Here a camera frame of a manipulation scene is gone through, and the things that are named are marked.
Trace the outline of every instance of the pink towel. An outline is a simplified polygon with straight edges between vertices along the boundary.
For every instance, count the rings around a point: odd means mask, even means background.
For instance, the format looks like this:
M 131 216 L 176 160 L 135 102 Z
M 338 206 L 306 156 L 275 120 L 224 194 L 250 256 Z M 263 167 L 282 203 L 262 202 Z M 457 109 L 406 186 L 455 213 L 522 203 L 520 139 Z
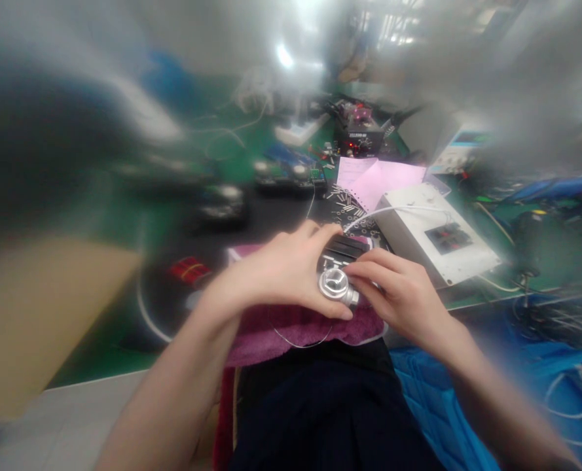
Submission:
M 241 259 L 259 245 L 229 249 L 230 263 Z M 361 299 L 351 321 L 328 319 L 305 307 L 296 305 L 259 305 L 243 314 L 238 335 L 226 366 L 247 366 L 279 357 L 291 348 L 276 331 L 295 345 L 306 346 L 339 339 L 348 345 L 363 345 L 380 338 L 386 324 L 374 309 Z

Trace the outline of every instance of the white box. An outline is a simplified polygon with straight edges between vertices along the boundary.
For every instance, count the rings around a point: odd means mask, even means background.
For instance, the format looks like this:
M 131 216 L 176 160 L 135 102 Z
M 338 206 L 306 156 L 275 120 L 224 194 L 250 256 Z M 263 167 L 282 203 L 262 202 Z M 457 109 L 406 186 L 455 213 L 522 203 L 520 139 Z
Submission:
M 425 152 L 430 173 L 457 174 L 472 149 L 489 141 L 490 130 L 480 113 L 432 104 L 404 121 L 397 132 L 411 152 Z
M 374 219 L 387 242 L 396 255 L 426 267 L 435 288 L 456 285 L 501 263 L 498 255 L 431 184 L 385 193 L 378 209 L 386 207 L 394 210 L 376 214 Z M 427 231 L 452 223 L 467 235 L 469 245 L 442 254 Z

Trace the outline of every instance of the gray floor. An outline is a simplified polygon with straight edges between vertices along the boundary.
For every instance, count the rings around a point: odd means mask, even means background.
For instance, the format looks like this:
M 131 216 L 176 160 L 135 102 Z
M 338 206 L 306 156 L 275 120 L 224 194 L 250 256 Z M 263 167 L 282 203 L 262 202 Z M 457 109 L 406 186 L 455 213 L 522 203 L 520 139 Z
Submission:
M 145 372 L 45 391 L 10 424 L 0 471 L 87 471 Z

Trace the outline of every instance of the metal cylinder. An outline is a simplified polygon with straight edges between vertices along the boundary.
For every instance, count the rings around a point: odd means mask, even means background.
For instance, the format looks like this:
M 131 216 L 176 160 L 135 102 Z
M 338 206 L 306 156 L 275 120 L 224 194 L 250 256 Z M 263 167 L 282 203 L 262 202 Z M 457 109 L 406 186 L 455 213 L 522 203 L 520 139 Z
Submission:
M 339 301 L 352 311 L 358 305 L 360 294 L 350 284 L 348 276 L 338 268 L 325 270 L 319 276 L 319 291 L 332 301 Z

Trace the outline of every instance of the paper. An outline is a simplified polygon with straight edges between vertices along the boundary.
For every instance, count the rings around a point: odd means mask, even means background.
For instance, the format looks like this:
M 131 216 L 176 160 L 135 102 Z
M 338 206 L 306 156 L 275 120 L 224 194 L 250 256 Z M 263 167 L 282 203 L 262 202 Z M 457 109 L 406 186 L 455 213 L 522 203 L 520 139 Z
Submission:
M 377 161 L 377 158 L 353 159 L 341 157 L 338 165 L 336 184 L 341 188 L 349 190 L 352 184 Z
M 377 161 L 350 185 L 349 191 L 364 210 L 371 212 L 384 193 L 420 184 L 425 173 L 424 167 Z

